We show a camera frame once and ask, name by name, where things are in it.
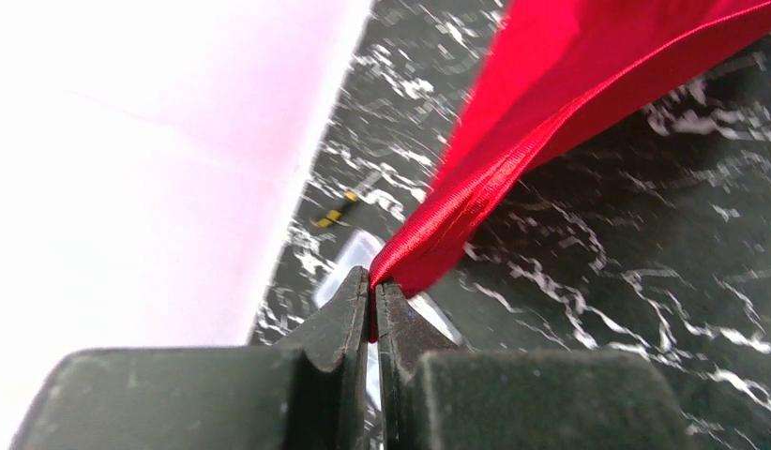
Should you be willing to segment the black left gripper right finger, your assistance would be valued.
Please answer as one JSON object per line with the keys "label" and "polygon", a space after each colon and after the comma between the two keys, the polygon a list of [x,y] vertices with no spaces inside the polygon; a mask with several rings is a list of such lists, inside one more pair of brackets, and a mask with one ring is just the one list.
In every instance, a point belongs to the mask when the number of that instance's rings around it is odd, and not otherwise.
{"label": "black left gripper right finger", "polygon": [[627,352],[475,352],[377,286],[388,449],[689,449],[671,387]]}

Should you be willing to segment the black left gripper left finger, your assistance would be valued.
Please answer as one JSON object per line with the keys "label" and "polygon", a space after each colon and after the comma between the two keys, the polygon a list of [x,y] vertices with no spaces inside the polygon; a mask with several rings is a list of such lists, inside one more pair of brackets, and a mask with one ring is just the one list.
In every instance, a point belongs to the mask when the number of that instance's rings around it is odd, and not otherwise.
{"label": "black left gripper left finger", "polygon": [[15,449],[363,449],[369,274],[270,346],[99,349],[50,373]]}

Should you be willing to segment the red cloth napkin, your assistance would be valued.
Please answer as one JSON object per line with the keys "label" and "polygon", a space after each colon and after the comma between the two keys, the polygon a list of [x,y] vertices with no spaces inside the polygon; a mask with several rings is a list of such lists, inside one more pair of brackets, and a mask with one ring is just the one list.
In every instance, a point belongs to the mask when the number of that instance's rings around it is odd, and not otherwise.
{"label": "red cloth napkin", "polygon": [[771,31],[771,1],[515,1],[425,201],[370,266],[434,284],[520,176]]}

